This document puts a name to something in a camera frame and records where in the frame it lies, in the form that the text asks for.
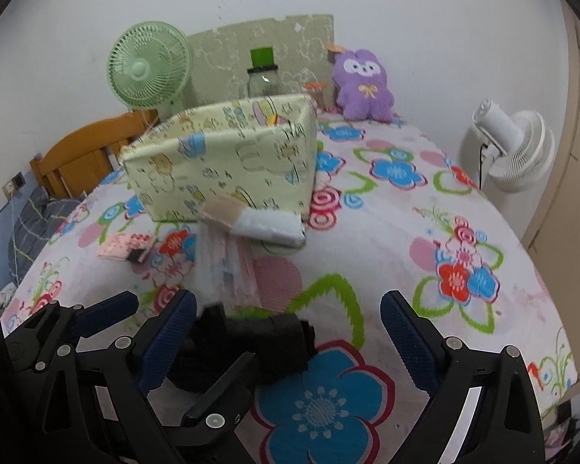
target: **stuffed bunny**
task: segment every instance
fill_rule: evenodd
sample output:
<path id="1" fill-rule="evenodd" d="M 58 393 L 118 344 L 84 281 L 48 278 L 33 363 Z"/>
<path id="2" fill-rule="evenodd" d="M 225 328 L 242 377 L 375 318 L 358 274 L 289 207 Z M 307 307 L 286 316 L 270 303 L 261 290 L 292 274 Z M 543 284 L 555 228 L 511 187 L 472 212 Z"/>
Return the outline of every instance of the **stuffed bunny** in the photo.
<path id="1" fill-rule="evenodd" d="M 332 78 L 339 88 L 337 104 L 343 108 L 346 120 L 393 120 L 387 72 L 370 51 L 337 54 Z"/>

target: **green jar lid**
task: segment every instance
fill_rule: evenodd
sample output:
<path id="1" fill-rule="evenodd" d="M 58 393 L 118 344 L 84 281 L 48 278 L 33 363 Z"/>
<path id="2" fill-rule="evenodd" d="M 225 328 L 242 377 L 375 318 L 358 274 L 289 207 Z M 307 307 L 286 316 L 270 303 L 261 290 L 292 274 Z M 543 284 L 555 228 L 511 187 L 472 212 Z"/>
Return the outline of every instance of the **green jar lid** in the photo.
<path id="1" fill-rule="evenodd" d="M 275 64 L 272 47 L 261 47 L 260 49 L 252 49 L 250 53 L 252 57 L 252 65 L 254 68 L 258 68 L 261 66 L 272 66 L 273 64 Z"/>

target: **dark gray blanket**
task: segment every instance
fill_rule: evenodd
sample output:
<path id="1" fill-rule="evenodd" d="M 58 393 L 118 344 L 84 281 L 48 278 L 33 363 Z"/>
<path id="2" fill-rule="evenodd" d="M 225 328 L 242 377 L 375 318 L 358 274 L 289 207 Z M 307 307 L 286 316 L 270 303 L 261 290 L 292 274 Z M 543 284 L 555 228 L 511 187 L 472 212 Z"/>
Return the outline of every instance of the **dark gray blanket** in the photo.
<path id="1" fill-rule="evenodd" d="M 50 200 L 43 187 L 34 189 L 9 240 L 9 272 L 14 285 L 19 286 L 41 249 L 79 203 L 77 199 Z"/>

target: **bed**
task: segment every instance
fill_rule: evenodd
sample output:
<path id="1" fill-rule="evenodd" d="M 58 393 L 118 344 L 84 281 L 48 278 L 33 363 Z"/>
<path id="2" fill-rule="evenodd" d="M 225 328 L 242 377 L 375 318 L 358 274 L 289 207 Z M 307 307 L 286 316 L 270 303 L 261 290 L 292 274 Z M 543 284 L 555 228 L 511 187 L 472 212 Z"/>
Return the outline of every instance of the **bed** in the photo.
<path id="1" fill-rule="evenodd" d="M 388 462 L 427 401 L 380 320 L 399 290 L 443 336 L 469 347 L 521 350 L 542 416 L 577 379 L 566 333 L 527 253 L 475 184 L 415 127 L 320 118 L 307 243 L 254 244 L 260 305 L 243 316 L 297 312 L 316 329 L 319 354 L 302 375 L 260 387 L 237 434 L 257 462 Z M 117 231 L 154 232 L 141 264 L 95 253 Z M 52 300 L 92 305 L 129 290 L 130 319 L 80 343 L 133 335 L 177 288 L 189 288 L 196 224 L 153 223 L 122 169 L 110 173 L 59 226 L 3 313 L 10 333 Z M 176 425 L 193 398 L 168 380 L 149 400 Z M 111 404 L 104 403 L 106 416 Z M 468 421 L 472 410 L 462 414 Z M 456 432 L 442 462 L 451 462 Z"/>

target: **black fabric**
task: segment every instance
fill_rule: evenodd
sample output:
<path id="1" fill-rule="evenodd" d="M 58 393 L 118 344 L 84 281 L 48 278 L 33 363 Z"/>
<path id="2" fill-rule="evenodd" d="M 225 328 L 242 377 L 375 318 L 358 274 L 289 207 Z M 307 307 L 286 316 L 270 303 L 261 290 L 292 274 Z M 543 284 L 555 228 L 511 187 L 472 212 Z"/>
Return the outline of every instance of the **black fabric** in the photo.
<path id="1" fill-rule="evenodd" d="M 184 339 L 167 377 L 180 389 L 206 392 L 244 352 L 257 355 L 257 383 L 272 384 L 307 370 L 316 355 L 314 327 L 295 314 L 230 319 L 222 305 L 207 307 Z"/>

